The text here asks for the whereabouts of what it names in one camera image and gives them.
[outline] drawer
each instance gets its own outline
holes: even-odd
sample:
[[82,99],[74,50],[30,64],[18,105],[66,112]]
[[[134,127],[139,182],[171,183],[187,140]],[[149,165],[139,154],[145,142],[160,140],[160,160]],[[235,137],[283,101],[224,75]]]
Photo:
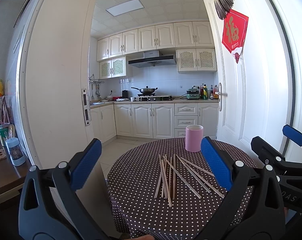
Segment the drawer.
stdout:
[[174,129],[174,137],[175,138],[185,137],[185,128],[184,129],[181,129],[181,128]]
[[174,128],[185,128],[188,125],[198,124],[197,116],[175,116],[174,117]]
[[174,104],[174,115],[198,116],[198,103],[176,103]]

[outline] pile of chopsticks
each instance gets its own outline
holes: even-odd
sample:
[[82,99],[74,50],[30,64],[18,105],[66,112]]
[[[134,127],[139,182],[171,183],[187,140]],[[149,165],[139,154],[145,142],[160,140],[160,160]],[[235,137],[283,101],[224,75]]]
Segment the pile of chopsticks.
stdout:
[[[201,195],[196,192],[196,190],[181,176],[181,174],[176,170],[176,158],[179,159],[179,161],[183,164],[183,166],[188,170],[188,172],[197,180],[197,182],[208,192],[211,193],[211,190],[207,187],[209,186],[215,193],[217,193],[221,198],[224,198],[224,195],[219,192],[215,187],[213,187],[210,183],[208,183],[200,174],[198,174],[190,165],[193,167],[199,169],[200,171],[203,171],[211,176],[214,177],[214,174],[210,173],[209,171],[204,170],[203,168],[189,162],[185,158],[180,158],[177,155],[173,155],[173,163],[172,163],[172,157],[170,158],[170,161],[167,159],[166,155],[163,156],[163,159],[161,158],[161,155],[158,155],[159,162],[160,162],[160,176],[158,178],[158,185],[156,187],[154,198],[158,197],[159,189],[162,182],[162,193],[161,197],[165,197],[168,199],[169,206],[172,207],[172,201],[171,201],[171,193],[172,193],[172,200],[175,199],[175,175],[177,175],[185,185],[198,197],[201,198]],[[168,166],[168,176],[166,174],[166,167]],[[173,174],[173,187],[171,190],[171,175]]]

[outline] blue textured pad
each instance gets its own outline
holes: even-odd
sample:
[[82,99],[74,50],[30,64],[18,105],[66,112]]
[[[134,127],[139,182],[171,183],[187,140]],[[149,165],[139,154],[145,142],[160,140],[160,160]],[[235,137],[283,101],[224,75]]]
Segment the blue textured pad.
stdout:
[[202,139],[201,152],[217,179],[217,182],[221,187],[225,187],[226,190],[229,191],[233,184],[231,171],[206,138]]
[[79,164],[71,174],[70,186],[73,191],[76,191],[77,189],[83,187],[94,165],[98,161],[101,152],[101,142],[99,140],[96,140],[91,148],[88,149],[87,153],[83,156],[83,158],[80,160]]
[[283,126],[283,135],[295,142],[298,146],[302,146],[302,133],[292,128],[288,124]]

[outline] brown tablecloth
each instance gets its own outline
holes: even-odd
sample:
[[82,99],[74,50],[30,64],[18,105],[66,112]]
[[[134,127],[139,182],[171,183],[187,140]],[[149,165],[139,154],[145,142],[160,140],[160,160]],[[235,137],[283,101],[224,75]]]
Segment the brown tablecloth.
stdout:
[[[215,143],[234,160],[242,160],[247,166],[256,167],[254,161],[237,147],[220,141]],[[117,231],[129,233],[132,238],[151,234],[161,240],[193,239],[210,220],[222,198],[214,191],[207,193],[178,159],[177,171],[202,198],[198,199],[176,176],[173,206],[169,207],[167,199],[154,199],[160,174],[159,154],[167,154],[168,159],[177,154],[211,171],[201,152],[187,152],[184,144],[184,138],[149,142],[129,150],[115,162],[108,174],[108,188]],[[226,193],[214,177],[194,169],[221,193]],[[248,187],[233,223],[241,220],[251,191],[252,187]]]

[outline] ceiling light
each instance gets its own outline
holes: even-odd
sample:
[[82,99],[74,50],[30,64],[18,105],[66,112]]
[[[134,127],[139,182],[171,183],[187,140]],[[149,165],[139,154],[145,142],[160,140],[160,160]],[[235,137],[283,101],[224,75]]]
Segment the ceiling light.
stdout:
[[106,11],[113,16],[117,16],[126,12],[131,12],[137,9],[144,8],[142,3],[139,0],[131,0],[128,2],[124,2],[121,4],[118,4],[116,6],[113,6],[109,9],[106,9]]

